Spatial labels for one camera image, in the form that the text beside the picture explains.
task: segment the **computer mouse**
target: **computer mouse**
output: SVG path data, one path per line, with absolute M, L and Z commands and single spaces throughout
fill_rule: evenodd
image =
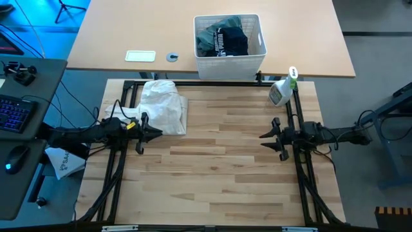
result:
M 8 154 L 5 162 L 5 170 L 8 174 L 16 174 L 23 166 L 23 162 L 30 148 L 28 146 L 16 146 Z

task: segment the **butcher block tabletop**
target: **butcher block tabletop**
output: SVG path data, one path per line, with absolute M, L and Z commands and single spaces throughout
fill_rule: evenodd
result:
M 124 81 L 108 80 L 100 117 L 120 99 Z M 322 122 L 315 84 L 298 82 L 298 87 L 304 120 Z M 136 153 L 134 141 L 129 143 L 116 224 L 304 225 L 293 155 L 281 162 L 278 152 L 260 145 L 274 142 L 274 138 L 259 139 L 270 131 L 274 117 L 281 119 L 281 127 L 287 126 L 286 108 L 272 105 L 269 87 L 177 89 L 189 100 L 187 134 L 152 140 L 143 155 Z M 318 149 L 328 151 L 327 146 Z M 332 163 L 312 156 L 320 196 L 345 221 Z M 88 159 L 77 199 L 78 217 L 102 191 L 108 157 L 109 150 L 104 150 Z M 312 198 L 308 201 L 315 218 Z M 111 194 L 104 218 L 110 203 Z

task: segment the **spray bottle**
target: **spray bottle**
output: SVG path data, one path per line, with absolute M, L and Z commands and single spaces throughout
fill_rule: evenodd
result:
M 285 80 L 277 81 L 270 87 L 269 99 L 275 106 L 283 106 L 289 101 L 296 86 L 297 76 L 297 69 L 292 66 Z

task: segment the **floor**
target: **floor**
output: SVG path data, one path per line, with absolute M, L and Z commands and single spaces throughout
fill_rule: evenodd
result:
M 18 6 L 8 15 L 0 16 L 2 24 L 13 29 L 18 36 L 40 50 L 40 46 Z M 84 12 L 64 12 L 59 24 L 54 24 L 59 9 L 57 0 L 20 0 L 24 12 L 39 33 L 45 45 L 47 58 L 66 59 L 83 20 Z M 89 0 L 66 0 L 66 4 L 87 7 Z M 344 32 L 412 32 L 412 8 L 402 0 L 333 0 L 341 28 Z M 315 81 L 324 124 L 330 128 L 350 126 L 363 110 L 375 109 L 388 101 L 391 94 L 411 81 L 410 54 L 412 37 L 345 37 L 355 67 L 355 79 L 305 78 Z M 139 78 L 133 72 L 67 71 L 63 82 L 88 108 L 100 106 L 106 79 Z M 169 74 L 169 78 L 197 78 L 196 75 Z M 63 88 L 57 90 L 63 112 L 77 126 L 85 126 L 92 118 L 78 117 L 86 112 Z M 53 108 L 45 118 L 52 126 L 59 124 L 59 114 Z M 391 121 L 384 130 L 394 137 L 405 132 L 411 120 Z M 346 220 L 356 226 L 376 227 L 375 206 L 412 207 L 412 186 L 381 191 L 377 182 L 391 177 L 382 146 L 376 140 L 369 146 L 341 144 L 332 153 L 337 166 L 337 180 L 341 192 Z M 410 150 L 412 136 L 394 143 L 399 152 Z M 0 227 L 20 227 L 69 222 L 73 203 L 80 188 L 82 173 L 56 180 L 47 177 L 41 196 L 48 205 L 37 209 L 35 204 L 24 203 L 14 221 L 0 221 Z

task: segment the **black desk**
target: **black desk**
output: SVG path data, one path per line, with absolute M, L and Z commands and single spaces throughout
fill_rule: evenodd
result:
M 52 101 L 67 65 L 67 61 L 54 59 L 0 57 L 0 61 L 4 63 L 18 61 L 25 66 L 33 65 L 37 68 L 36 80 L 29 86 L 23 86 L 11 77 L 5 77 L 6 81 L 0 88 L 0 94 L 12 97 L 34 95 L 48 101 Z M 2 153 L 0 155 L 0 220 L 13 220 L 16 218 L 46 147 L 45 140 L 33 140 L 33 138 L 43 122 L 49 103 L 33 97 L 27 99 L 37 101 L 38 107 L 23 133 L 0 131 L 0 151 Z M 22 144 L 30 147 L 30 154 L 20 172 L 15 175 L 6 174 L 4 170 L 6 156 L 15 146 Z

